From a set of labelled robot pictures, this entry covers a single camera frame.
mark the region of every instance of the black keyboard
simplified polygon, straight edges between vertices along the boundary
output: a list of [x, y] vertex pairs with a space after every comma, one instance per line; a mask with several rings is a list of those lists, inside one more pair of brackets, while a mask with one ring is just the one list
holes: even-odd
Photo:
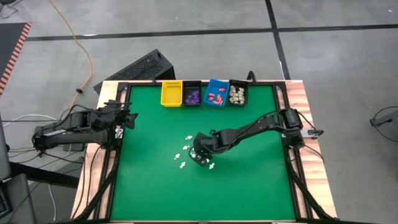
[[0, 182], [0, 218], [5, 217], [10, 212], [12, 212], [11, 204], [8, 201], [5, 190], [2, 188], [2, 183]]

